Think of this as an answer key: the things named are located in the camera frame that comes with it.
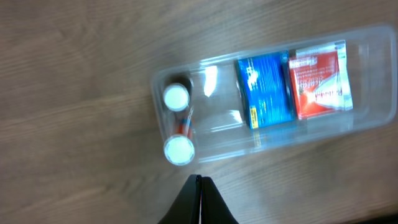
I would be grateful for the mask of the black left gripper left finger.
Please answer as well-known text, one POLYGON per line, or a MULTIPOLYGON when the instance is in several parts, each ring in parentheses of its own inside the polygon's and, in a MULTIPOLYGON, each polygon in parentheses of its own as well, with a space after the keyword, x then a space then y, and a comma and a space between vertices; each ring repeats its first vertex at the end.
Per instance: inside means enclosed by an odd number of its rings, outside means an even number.
POLYGON ((159 224, 199 224, 201 205, 201 175, 188 177, 159 224))

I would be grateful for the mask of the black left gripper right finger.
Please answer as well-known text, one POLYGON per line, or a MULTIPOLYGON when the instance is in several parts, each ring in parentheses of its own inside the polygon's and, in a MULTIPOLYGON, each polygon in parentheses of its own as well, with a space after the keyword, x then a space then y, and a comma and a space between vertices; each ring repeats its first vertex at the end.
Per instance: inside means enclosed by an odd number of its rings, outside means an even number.
POLYGON ((201 182, 201 223, 238 224, 210 177, 201 182))

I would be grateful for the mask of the orange Redoxon tube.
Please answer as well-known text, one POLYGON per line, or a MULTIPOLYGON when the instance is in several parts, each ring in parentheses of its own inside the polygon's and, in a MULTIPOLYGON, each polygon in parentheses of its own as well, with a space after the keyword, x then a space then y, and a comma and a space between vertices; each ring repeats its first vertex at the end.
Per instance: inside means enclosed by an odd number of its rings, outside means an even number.
POLYGON ((188 118, 178 119, 170 137, 164 142, 166 159, 176 165, 189 164, 195 157, 195 146, 192 140, 192 121, 188 118))

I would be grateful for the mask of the clear plastic container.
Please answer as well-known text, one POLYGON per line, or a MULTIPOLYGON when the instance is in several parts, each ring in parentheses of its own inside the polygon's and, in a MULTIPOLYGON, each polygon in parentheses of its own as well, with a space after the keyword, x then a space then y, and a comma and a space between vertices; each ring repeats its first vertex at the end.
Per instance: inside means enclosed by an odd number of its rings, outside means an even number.
POLYGON ((178 119, 192 121, 195 157, 210 162, 268 149, 330 138, 387 124, 397 113, 397 35, 390 26, 370 26, 301 41, 285 42, 199 60, 161 70, 152 81, 155 111, 164 142, 178 119), (339 40, 346 41, 347 71, 353 109, 298 119, 288 62, 295 119, 250 129, 236 76, 235 61, 287 50, 295 51, 339 40), (193 81, 189 107, 169 110, 163 91, 172 76, 186 74, 193 81))

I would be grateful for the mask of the dark bottle white cap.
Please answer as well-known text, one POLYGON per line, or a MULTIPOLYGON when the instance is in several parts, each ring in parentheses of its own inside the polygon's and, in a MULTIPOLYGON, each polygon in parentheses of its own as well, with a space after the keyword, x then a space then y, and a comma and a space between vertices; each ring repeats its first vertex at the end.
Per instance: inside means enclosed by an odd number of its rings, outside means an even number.
POLYGON ((184 111, 189 107, 192 96, 193 81, 186 74, 172 76, 163 91, 163 101, 173 112, 184 111))

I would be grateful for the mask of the blue medicine box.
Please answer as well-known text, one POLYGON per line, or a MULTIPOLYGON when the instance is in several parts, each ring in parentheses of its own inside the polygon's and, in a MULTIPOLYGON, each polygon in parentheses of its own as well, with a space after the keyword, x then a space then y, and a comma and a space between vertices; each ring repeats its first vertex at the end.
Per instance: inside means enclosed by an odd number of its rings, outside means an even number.
POLYGON ((235 61, 244 116, 250 129, 295 119, 288 61, 287 50, 235 61))

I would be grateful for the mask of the red medicine box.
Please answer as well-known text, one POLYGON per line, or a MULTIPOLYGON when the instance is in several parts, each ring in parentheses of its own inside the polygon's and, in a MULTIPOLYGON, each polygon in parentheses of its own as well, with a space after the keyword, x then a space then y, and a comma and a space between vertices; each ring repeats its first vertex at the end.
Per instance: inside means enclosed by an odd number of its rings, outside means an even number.
POLYGON ((336 51, 293 57, 289 69, 298 119, 345 109, 336 51))

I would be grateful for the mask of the white medicine box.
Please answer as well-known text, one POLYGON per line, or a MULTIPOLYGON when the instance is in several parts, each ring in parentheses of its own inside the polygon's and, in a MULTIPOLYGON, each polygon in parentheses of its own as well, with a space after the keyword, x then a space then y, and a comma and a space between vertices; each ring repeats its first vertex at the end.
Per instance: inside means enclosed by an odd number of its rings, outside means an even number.
POLYGON ((312 54, 334 52, 338 53, 338 65, 340 70, 340 82, 343 90, 343 98, 345 101, 345 110, 353 109, 353 99, 351 96, 351 87, 349 84, 349 77, 347 71, 347 54, 346 54, 346 41, 339 40, 329 42, 326 44, 315 45, 304 49, 295 51, 297 57, 303 57, 312 54))

